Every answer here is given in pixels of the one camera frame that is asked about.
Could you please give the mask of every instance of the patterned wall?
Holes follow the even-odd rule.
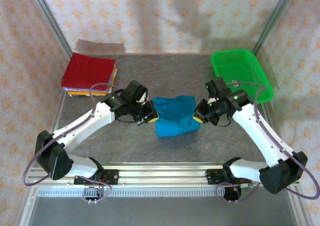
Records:
[[[0,225],[10,226],[37,134],[50,129],[68,60],[34,0],[0,0]]]
[[[252,50],[278,0],[47,0],[78,53]]]
[[[320,0],[291,0],[259,55],[274,87],[272,121],[320,181]],[[315,195],[303,175],[302,189]],[[320,225],[320,200],[307,201],[314,225]]]

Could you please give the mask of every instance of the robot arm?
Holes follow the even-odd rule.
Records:
[[[138,126],[157,120],[158,114],[153,107],[153,102],[147,99],[147,91],[148,89],[142,84],[132,81],[125,90],[104,96],[96,105],[94,112],[89,111],[52,134],[42,131],[37,137],[35,153],[55,136],[76,127],[71,133],[49,146],[37,158],[37,162],[53,180],[59,180],[64,176],[83,176],[100,180],[103,176],[103,167],[99,162],[91,157],[82,158],[72,155],[72,151],[96,130],[112,123],[120,116],[131,115]]]
[[[228,114],[249,134],[265,158],[265,162],[250,162],[238,157],[227,161],[223,164],[226,181],[232,178],[253,180],[262,183],[269,192],[276,194],[300,179],[303,170],[280,150],[261,128],[255,117],[253,102],[246,92],[243,90],[232,92],[221,77],[205,85],[210,100],[201,100],[193,118],[201,123],[211,122],[217,125],[219,117]],[[306,155],[303,152],[295,153],[263,117],[260,116],[260,120],[284,150],[305,166],[308,160]]]

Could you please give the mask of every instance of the metal bracket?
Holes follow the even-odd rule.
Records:
[[[217,185],[223,182],[231,183],[234,185],[241,185],[241,184],[251,184],[251,180],[247,179],[230,179],[226,180],[225,176],[223,175],[222,169],[208,169],[206,170],[205,174],[206,179],[208,181],[208,185]]]
[[[109,185],[117,185],[119,179],[119,170],[104,170],[102,174],[103,182]],[[73,181],[74,185],[94,185],[87,180],[84,180],[80,177],[75,177]]]

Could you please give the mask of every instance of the green plastic basket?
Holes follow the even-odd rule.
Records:
[[[232,83],[236,80],[265,85],[267,89],[259,94],[258,104],[268,102],[273,98],[273,89],[256,56],[251,51],[246,49],[217,51],[211,56],[211,63],[215,76],[221,76],[226,83]],[[232,91],[243,89],[254,100],[259,87],[240,85],[238,87],[230,86],[230,89]]]

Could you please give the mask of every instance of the folded towel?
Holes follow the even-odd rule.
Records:
[[[197,107],[194,96],[178,96],[168,99],[153,99],[159,119],[155,122],[156,135],[168,137],[181,135],[200,128],[200,123],[193,119]]]

